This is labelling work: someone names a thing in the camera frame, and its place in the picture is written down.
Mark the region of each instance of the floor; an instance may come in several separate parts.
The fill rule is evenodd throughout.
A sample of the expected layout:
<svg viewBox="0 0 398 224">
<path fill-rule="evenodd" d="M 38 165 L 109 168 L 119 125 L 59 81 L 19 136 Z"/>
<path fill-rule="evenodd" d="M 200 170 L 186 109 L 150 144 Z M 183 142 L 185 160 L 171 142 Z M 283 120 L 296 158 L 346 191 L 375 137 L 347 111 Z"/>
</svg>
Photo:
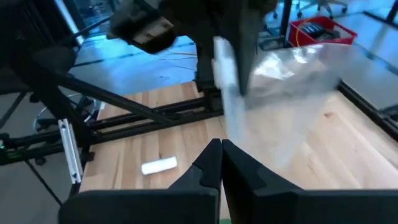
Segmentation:
<svg viewBox="0 0 398 224">
<path fill-rule="evenodd" d="M 336 21 L 358 33 L 356 44 L 377 55 L 378 60 L 396 65 L 398 63 L 396 54 L 398 46 L 391 45 L 391 43 L 397 39 L 398 31 L 363 14 L 355 14 L 355 12 L 365 9 L 377 9 L 392 5 L 392 0 L 383 1 L 378 6 L 375 2 L 352 1 L 352 5 L 348 7 L 348 12 L 351 15 L 336 19 Z M 317 9 L 315 7 L 303 11 L 303 16 L 312 15 L 311 10 L 316 13 Z M 296 19 L 296 13 L 297 11 L 292 10 L 290 18 Z M 120 95 L 188 82 L 194 77 L 196 59 L 189 55 L 175 54 L 176 52 L 195 52 L 195 46 L 187 37 L 179 38 L 172 50 L 167 50 L 159 55 L 147 55 L 120 40 L 101 40 L 101 38 L 98 37 L 83 45 L 76 65 L 70 70 L 70 73 L 81 80 Z M 0 105 L 3 105 L 0 107 L 0 114 L 5 112 L 16 97 L 17 95 L 0 96 Z M 32 121 L 42 107 L 41 103 L 29 103 L 29 98 L 25 98 L 0 132 L 7 132 L 12 137 L 32 134 Z M 70 190 L 65 156 L 63 154 L 48 156 L 46 165 L 37 167 L 37 169 L 55 193 L 65 200 Z M 1 223 L 48 224 L 57 222 L 58 205 L 44 190 L 26 164 L 18 163 L 0 167 L 0 183 Z"/>
</svg>

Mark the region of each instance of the plastic bag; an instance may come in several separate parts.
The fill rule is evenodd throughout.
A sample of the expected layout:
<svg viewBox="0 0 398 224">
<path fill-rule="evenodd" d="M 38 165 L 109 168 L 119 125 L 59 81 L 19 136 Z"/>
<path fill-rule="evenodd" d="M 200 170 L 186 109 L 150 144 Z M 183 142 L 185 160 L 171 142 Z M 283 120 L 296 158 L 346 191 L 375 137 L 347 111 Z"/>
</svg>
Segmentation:
<svg viewBox="0 0 398 224">
<path fill-rule="evenodd" d="M 261 162 L 267 158 L 274 168 L 286 166 L 329 94 L 347 75 L 345 62 L 352 54 L 352 46 L 340 44 L 261 52 L 245 97 L 238 94 L 236 79 L 231 77 L 236 74 L 231 62 L 220 63 L 225 59 L 215 54 L 217 66 L 213 67 L 223 95 L 229 139 L 252 157 L 261 157 Z"/>
</svg>

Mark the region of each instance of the red crate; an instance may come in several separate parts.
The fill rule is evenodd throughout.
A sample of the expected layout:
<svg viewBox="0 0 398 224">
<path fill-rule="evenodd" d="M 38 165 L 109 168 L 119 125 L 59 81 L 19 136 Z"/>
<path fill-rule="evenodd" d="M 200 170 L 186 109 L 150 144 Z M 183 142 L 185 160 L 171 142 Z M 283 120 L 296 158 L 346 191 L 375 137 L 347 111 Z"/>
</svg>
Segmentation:
<svg viewBox="0 0 398 224">
<path fill-rule="evenodd" d="M 290 32 L 289 32 L 289 42 L 291 45 L 297 47 L 299 46 L 304 46 L 304 45 L 310 45 L 310 44 L 318 44 L 320 43 L 319 41 L 313 39 L 303 31 L 299 30 L 299 25 L 302 24 L 303 22 L 314 22 L 317 24 L 320 24 L 323 26 L 325 29 L 334 29 L 335 26 L 338 26 L 339 28 L 343 29 L 347 33 L 351 35 L 351 37 L 346 37 L 346 38 L 341 38 L 341 39 L 335 39 L 335 40 L 325 40 L 322 42 L 326 43 L 339 43 L 339 44 L 348 44 L 351 45 L 353 44 L 354 38 L 357 35 L 357 33 L 353 32 L 352 30 L 349 30 L 342 25 L 336 23 L 335 21 L 325 17 L 325 16 L 319 16 L 319 17 L 313 17 L 309 19 L 302 19 L 299 21 L 293 21 L 290 22 Z M 297 40 L 296 40 L 296 32 L 298 30 L 298 45 L 297 45 Z"/>
</svg>

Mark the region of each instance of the wooden table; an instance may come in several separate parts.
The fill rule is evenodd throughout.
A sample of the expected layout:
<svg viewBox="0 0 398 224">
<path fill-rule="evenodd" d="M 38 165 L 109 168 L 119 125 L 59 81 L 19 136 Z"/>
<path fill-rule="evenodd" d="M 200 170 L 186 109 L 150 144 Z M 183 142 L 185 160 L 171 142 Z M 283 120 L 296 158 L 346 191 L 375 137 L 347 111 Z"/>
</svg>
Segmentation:
<svg viewBox="0 0 398 224">
<path fill-rule="evenodd" d="M 150 107 L 196 97 L 193 82 L 126 96 Z M 106 105 L 99 119 L 124 113 L 127 111 Z M 80 191 L 167 188 L 211 139 L 226 138 L 224 127 L 223 117 L 211 118 L 92 146 L 95 159 L 86 165 Z M 256 159 L 304 189 L 390 189 L 398 188 L 397 149 L 394 140 L 335 92 L 289 165 L 276 168 L 265 156 Z M 142 163 L 171 156 L 177 157 L 176 168 L 142 175 Z M 224 193 L 221 218 L 229 218 Z"/>
</svg>

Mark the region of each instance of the white eraser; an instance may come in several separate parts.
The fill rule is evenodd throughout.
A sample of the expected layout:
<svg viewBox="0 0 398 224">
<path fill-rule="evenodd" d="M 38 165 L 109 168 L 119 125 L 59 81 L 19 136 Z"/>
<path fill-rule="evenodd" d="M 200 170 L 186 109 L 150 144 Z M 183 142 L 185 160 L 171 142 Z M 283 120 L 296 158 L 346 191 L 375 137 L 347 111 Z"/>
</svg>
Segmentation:
<svg viewBox="0 0 398 224">
<path fill-rule="evenodd" d="M 177 166 L 177 158 L 175 156 L 159 159 L 152 162 L 147 162 L 141 165 L 141 170 L 144 175 L 162 172 Z"/>
</svg>

